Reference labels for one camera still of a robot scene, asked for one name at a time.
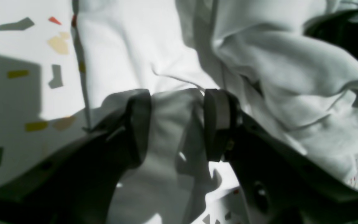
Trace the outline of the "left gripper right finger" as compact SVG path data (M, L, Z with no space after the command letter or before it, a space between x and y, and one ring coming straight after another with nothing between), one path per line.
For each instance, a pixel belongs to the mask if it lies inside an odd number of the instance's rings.
M250 224L358 224L358 191L267 133L225 90L206 89L209 161L228 162Z

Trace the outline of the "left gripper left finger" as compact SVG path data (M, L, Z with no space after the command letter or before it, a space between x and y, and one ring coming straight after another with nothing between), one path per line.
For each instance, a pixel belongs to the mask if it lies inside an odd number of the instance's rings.
M88 134L0 187L0 221L105 224L120 178L145 160L152 99L138 89Z

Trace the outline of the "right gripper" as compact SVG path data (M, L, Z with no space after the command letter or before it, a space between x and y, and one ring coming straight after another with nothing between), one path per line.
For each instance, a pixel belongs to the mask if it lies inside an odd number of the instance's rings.
M358 60L358 9L324 18L307 28L305 35L341 47Z

